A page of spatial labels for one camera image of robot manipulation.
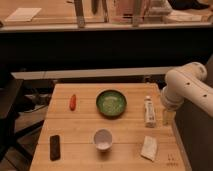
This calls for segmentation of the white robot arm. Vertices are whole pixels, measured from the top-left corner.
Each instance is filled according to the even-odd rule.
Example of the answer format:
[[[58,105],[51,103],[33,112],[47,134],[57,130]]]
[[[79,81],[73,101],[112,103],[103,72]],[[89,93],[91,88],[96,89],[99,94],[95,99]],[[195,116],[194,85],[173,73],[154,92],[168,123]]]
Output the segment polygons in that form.
[[[199,62],[175,67],[166,73],[166,86],[160,92],[164,125],[171,123],[185,99],[213,118],[213,88],[204,83],[206,78],[207,69]]]

